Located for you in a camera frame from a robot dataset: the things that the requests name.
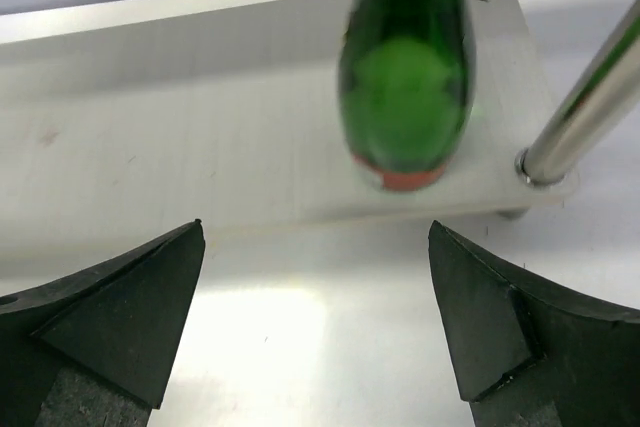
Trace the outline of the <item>green bottle gold cap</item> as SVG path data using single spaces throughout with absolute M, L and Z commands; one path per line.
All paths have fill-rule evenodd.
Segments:
M 381 189 L 437 181 L 464 134 L 476 83 L 467 0 L 353 0 L 338 63 L 347 148 Z

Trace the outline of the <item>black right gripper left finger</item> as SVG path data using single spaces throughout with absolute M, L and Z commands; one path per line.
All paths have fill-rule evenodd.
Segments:
M 1 298 L 4 426 L 145 426 L 200 276 L 200 220 Z

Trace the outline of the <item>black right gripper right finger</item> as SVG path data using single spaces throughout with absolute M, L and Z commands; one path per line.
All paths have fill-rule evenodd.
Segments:
M 477 426 L 636 426 L 639 312 L 516 266 L 439 222 L 433 288 Z

